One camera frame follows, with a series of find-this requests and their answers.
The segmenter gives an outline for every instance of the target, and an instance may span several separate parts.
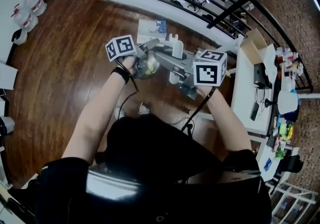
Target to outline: black cable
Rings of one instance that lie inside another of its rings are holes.
[[[263,88],[263,98],[261,101],[258,102],[258,89],[260,89],[259,87],[255,88],[255,94],[254,94],[254,100],[255,103],[262,103],[262,107],[261,107],[261,113],[265,110],[265,100],[269,98],[269,90],[267,90],[268,92],[268,96],[266,97],[266,88]]]
[[[178,125],[178,124],[180,124],[181,122],[183,122],[183,121],[186,120],[186,119],[188,119],[188,117],[183,117],[183,118],[181,118],[178,122],[175,122],[175,123],[168,123],[168,122],[167,122],[167,124],[168,124],[168,125],[171,125],[171,126]],[[191,119],[191,121],[192,121],[192,123],[193,123],[193,129],[192,129],[191,135],[193,135],[196,124],[195,124],[195,121],[193,121],[192,119]]]
[[[124,106],[124,104],[126,103],[126,101],[133,95],[137,94],[139,92],[139,89],[138,89],[138,86],[133,78],[133,76],[131,75],[130,71],[116,58],[115,60],[115,63],[117,63],[124,71],[126,71],[129,75],[129,78],[131,79],[133,85],[134,85],[134,88],[135,88],[135,92],[131,93],[128,97],[125,98],[125,100],[123,101],[123,103],[121,104],[120,106],[120,109],[119,109],[119,113],[118,113],[118,117],[117,117],[117,120],[119,120],[120,118],[120,113],[121,113],[121,109],[122,107]]]
[[[203,106],[207,103],[207,101],[210,99],[210,97],[212,96],[212,94],[214,94],[215,90],[217,87],[212,87],[211,91],[209,92],[209,94],[204,98],[204,100],[202,101],[202,103],[198,106],[198,108],[194,111],[194,113],[189,117],[188,121],[184,124],[184,126],[182,127],[181,131],[183,132],[186,128],[187,125],[190,123],[190,121],[192,120],[192,118],[195,117],[196,114],[198,114],[198,112],[203,108]]]

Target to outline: white plastic jug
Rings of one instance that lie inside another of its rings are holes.
[[[27,41],[28,34],[25,30],[22,30],[21,28],[13,33],[11,42],[16,45],[22,45]]]
[[[43,14],[47,8],[43,0],[24,0],[23,5],[29,8],[35,16]]]
[[[38,24],[38,18],[27,8],[20,8],[19,3],[14,7],[11,17],[13,17],[14,23],[26,32],[30,32]]]
[[[0,137],[12,133],[15,129],[15,121],[9,116],[0,116]]]

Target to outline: red cap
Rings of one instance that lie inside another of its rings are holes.
[[[15,7],[14,7],[14,11],[13,14],[11,15],[11,17],[13,17],[14,15],[16,15],[19,12],[20,9],[20,4],[18,3]]]

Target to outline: black device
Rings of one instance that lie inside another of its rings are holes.
[[[257,113],[258,113],[258,109],[259,109],[259,104],[258,103],[254,103],[253,105],[253,109],[252,109],[252,112],[251,112],[251,116],[250,118],[254,121],[256,120],[256,116],[257,116]]]
[[[269,78],[266,74],[266,67],[263,63],[254,65],[253,83],[259,87],[259,89],[272,89],[272,84],[269,82]]]

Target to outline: cardboard box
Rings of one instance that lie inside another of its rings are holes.
[[[262,63],[259,50],[268,47],[265,39],[257,28],[247,32],[246,35],[240,47],[253,65]]]

